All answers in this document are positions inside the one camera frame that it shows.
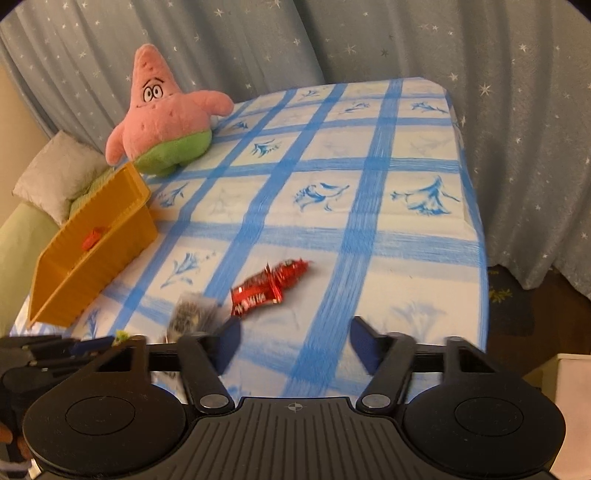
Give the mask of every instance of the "green sofa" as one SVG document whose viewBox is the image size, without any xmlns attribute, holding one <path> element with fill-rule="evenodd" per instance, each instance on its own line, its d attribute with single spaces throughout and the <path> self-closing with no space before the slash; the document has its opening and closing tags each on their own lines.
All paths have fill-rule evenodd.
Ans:
<svg viewBox="0 0 591 480">
<path fill-rule="evenodd" d="M 28 203 L 0 227 L 0 336 L 10 332 L 31 290 L 37 258 L 58 230 L 48 214 Z"/>
</svg>

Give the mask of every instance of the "curtain fold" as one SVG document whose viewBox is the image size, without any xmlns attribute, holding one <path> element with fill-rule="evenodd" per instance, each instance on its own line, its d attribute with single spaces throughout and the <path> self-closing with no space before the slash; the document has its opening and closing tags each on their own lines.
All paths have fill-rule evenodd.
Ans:
<svg viewBox="0 0 591 480">
<path fill-rule="evenodd" d="M 489 262 L 591 298 L 591 24 L 566 0 L 27 0 L 0 56 L 46 130 L 104 149 L 154 43 L 184 90 L 239 102 L 422 76 L 450 93 Z"/>
</svg>

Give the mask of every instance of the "ribbed black surface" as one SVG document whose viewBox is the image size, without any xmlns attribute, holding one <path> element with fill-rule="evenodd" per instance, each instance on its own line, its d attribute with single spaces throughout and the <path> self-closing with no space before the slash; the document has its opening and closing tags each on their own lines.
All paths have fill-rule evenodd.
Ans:
<svg viewBox="0 0 591 480">
<path fill-rule="evenodd" d="M 130 480 L 451 480 L 408 448 L 394 424 L 345 398 L 247 398 L 197 422 L 186 442 Z M 550 480 L 539 473 L 531 480 Z M 44 473 L 40 480 L 59 477 Z"/>
</svg>

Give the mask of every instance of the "crosshair symbol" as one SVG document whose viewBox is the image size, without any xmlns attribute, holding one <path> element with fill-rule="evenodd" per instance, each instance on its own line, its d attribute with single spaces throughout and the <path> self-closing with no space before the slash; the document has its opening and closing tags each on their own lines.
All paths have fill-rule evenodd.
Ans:
<svg viewBox="0 0 591 480">
<path fill-rule="evenodd" d="M 286 408 L 289 408 L 293 413 L 296 413 L 297 411 L 300 411 L 302 408 L 305 408 L 305 406 L 303 406 L 301 403 L 293 402 L 286 406 Z"/>
</svg>

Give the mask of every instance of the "plush toy's eye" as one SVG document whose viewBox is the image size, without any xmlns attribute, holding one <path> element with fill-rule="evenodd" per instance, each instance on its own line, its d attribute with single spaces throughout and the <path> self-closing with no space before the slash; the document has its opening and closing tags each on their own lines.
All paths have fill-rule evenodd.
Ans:
<svg viewBox="0 0 591 480">
<path fill-rule="evenodd" d="M 152 88 L 146 87 L 144 89 L 144 102 L 149 102 L 152 99 Z"/>
<path fill-rule="evenodd" d="M 160 86 L 158 83 L 154 85 L 152 87 L 152 94 L 154 95 L 154 98 L 162 97 L 162 86 Z"/>
</svg>

